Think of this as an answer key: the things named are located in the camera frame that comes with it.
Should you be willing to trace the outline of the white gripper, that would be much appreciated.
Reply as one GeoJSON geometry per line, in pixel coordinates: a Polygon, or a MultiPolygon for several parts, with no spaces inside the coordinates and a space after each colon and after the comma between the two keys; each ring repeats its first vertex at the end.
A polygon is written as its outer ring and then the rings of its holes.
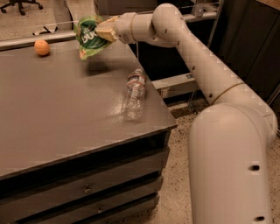
{"type": "Polygon", "coordinates": [[[109,42],[117,41],[117,38],[124,44],[135,44],[132,34],[132,22],[135,12],[124,13],[121,16],[113,16],[98,24],[94,31],[96,34],[109,42]]]}

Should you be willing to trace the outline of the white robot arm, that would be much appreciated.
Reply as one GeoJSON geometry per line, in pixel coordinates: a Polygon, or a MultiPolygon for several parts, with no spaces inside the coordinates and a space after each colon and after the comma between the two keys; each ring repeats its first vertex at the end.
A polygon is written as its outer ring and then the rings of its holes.
{"type": "Polygon", "coordinates": [[[194,120],[188,158],[193,224],[272,224],[266,151],[277,135],[270,106],[188,28],[177,7],[125,13],[98,36],[177,49],[209,104],[194,120]]]}

